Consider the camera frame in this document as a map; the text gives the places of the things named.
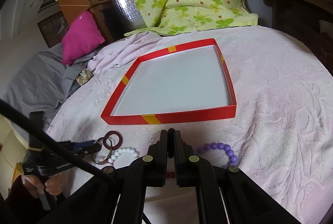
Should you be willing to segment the person's left hand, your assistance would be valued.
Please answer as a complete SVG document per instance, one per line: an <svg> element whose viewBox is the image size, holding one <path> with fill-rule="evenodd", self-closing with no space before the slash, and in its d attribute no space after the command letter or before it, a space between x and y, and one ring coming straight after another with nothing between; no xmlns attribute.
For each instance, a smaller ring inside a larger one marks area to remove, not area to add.
<svg viewBox="0 0 333 224"><path fill-rule="evenodd" d="M45 183L36 175L22 175L21 181L25 189L34 197L38 198L38 191L45 190L52 196L58 196L62 193L62 175L56 174L50 176Z"/></svg>

